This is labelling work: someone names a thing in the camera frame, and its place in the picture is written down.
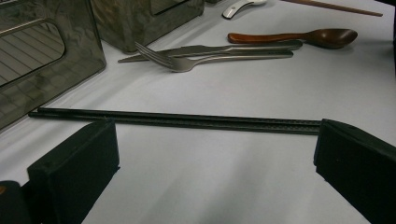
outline wooden spoon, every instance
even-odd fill
[[[358,33],[348,29],[322,29],[304,34],[280,34],[280,35],[242,35],[228,34],[228,41],[234,44],[262,44],[290,39],[302,39],[308,43],[326,49],[340,49],[358,37]]]

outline white tablecloth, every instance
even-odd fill
[[[323,2],[372,17],[270,0],[221,17],[234,0],[150,44],[152,49],[229,44],[230,32],[303,33],[349,28],[343,49],[304,45],[290,59],[198,65],[172,73],[103,42],[107,68],[48,107],[275,119],[335,119],[396,146],[394,7],[373,0]],[[0,133],[0,179],[26,168],[87,122],[25,118]],[[315,136],[117,124],[120,170],[84,223],[368,223],[315,171]]]

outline utensil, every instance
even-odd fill
[[[236,60],[253,60],[253,59],[280,59],[290,58],[293,53],[289,50],[282,51],[262,51],[262,52],[251,52],[249,54],[231,54],[231,55],[219,55],[211,56],[198,60],[191,60],[186,58],[172,58],[161,53],[158,53],[152,49],[148,49],[139,43],[136,43],[136,48],[139,52],[147,59],[171,69],[174,72],[188,72],[195,65],[199,63],[208,62],[224,62],[224,61],[236,61]]]
[[[29,117],[89,121],[112,118],[117,123],[135,125],[309,135],[317,135],[321,124],[321,120],[306,119],[260,119],[45,107],[39,107],[36,112],[30,112]]]
[[[223,12],[222,16],[225,19],[230,19],[242,7],[245,7],[247,5],[253,5],[253,6],[262,5],[262,4],[265,4],[266,2],[267,2],[267,0],[241,0],[239,2],[236,2],[236,3],[232,4],[232,5],[230,5],[227,9],[225,9],[225,11]]]
[[[339,10],[339,11],[353,12],[353,13],[358,13],[358,14],[363,14],[363,15],[382,17],[382,13],[356,9],[353,7],[341,7],[341,6],[327,4],[327,3],[321,3],[321,2],[317,2],[317,1],[310,1],[310,0],[281,0],[281,1],[302,4],[302,5],[312,6],[312,7],[324,7],[324,8],[329,8],[329,9],[334,9],[334,10]]]
[[[229,33],[228,40],[235,44],[262,44],[281,40],[303,39],[308,43],[327,49],[340,49],[358,37],[358,33],[348,29],[322,29],[304,34],[242,35]]]
[[[186,46],[178,49],[166,49],[157,51],[171,57],[188,57],[188,56],[203,56],[209,54],[235,54],[251,51],[262,51],[262,50],[294,50],[299,49],[303,45],[300,40],[288,40],[274,43],[266,43],[262,45],[228,45],[221,47],[208,47],[202,45]],[[119,63],[130,63],[145,61],[146,58],[142,55],[135,55],[132,57],[124,58],[119,60]]]

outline spoon handle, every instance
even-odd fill
[[[262,44],[291,39],[304,39],[304,34],[280,34],[280,35],[242,35],[228,34],[228,41],[234,44]]]

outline white spoon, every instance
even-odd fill
[[[236,12],[239,9],[241,9],[244,6],[247,6],[247,5],[257,6],[257,5],[264,4],[266,2],[267,2],[267,0],[241,0],[239,2],[234,3],[227,9],[225,9],[225,11],[223,12],[222,15],[225,19],[230,19],[236,14]]]

